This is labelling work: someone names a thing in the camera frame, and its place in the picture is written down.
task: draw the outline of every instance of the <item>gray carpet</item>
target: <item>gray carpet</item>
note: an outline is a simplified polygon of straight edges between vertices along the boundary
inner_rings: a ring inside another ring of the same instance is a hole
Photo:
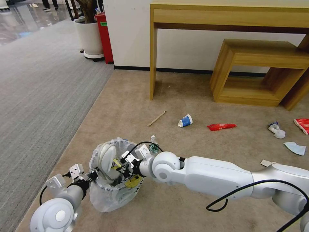
[[[0,232],[18,226],[113,72],[79,50],[70,20],[0,47]]]

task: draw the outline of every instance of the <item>white plastic bag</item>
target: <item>white plastic bag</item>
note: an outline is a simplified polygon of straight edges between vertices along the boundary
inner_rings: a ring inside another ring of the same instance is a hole
[[[117,158],[127,150],[129,145],[135,145],[135,143],[123,140],[122,138],[113,139],[112,141],[98,145],[93,151],[89,162],[90,171],[98,166],[98,155],[105,144],[115,145]],[[124,180],[113,187],[107,183],[103,175],[99,175],[98,179],[91,183],[89,193],[90,201],[95,209],[100,212],[110,212],[129,203],[141,187],[143,178],[139,177],[137,184],[134,184],[135,186],[133,188],[128,188],[128,183],[126,184],[126,182]]]

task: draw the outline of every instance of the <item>black baseboard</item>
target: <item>black baseboard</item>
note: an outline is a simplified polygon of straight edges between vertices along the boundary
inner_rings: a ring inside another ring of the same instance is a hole
[[[137,67],[137,66],[118,66],[114,65],[115,69],[120,70],[137,70],[137,71],[149,71],[148,67]],[[170,69],[170,68],[157,68],[158,72],[168,73],[195,73],[195,74],[212,74],[212,70],[198,70],[198,69]],[[259,72],[230,72],[230,76],[247,76],[247,77],[264,77],[265,73]]]

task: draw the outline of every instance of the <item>plastic bottle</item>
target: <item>plastic bottle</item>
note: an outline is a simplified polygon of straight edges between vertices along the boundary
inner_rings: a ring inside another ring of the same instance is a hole
[[[153,142],[153,143],[155,143],[155,144],[158,144],[157,141],[156,141],[156,139],[155,139],[155,135],[152,135],[152,136],[151,136],[150,142]],[[159,153],[158,147],[157,147],[156,145],[154,145],[154,144],[150,144],[150,145],[149,145],[149,151],[150,151],[150,153],[151,153],[152,155],[154,155],[154,156],[157,155],[157,154]]]

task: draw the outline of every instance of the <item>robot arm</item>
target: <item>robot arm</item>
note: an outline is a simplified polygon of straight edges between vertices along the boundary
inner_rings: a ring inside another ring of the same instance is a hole
[[[304,169],[274,164],[261,171],[250,172],[230,162],[197,156],[185,159],[171,152],[161,152],[154,157],[146,145],[136,149],[135,156],[129,151],[125,152],[120,162],[122,171],[152,177],[159,182],[184,184],[192,191],[220,197],[257,181],[275,179],[278,182],[250,186],[226,198],[272,197],[281,209],[290,214],[299,215],[309,210],[304,197],[304,194],[309,194],[309,171]],[[83,175],[81,166],[74,165],[70,168],[73,184],[67,188],[61,175],[49,179],[46,185],[55,198],[42,204],[33,214],[31,232],[71,232],[80,215],[81,200],[89,183],[96,179],[98,170]],[[301,186],[304,194],[283,182]],[[306,214],[302,217],[301,231],[309,232],[308,222],[309,215]]]

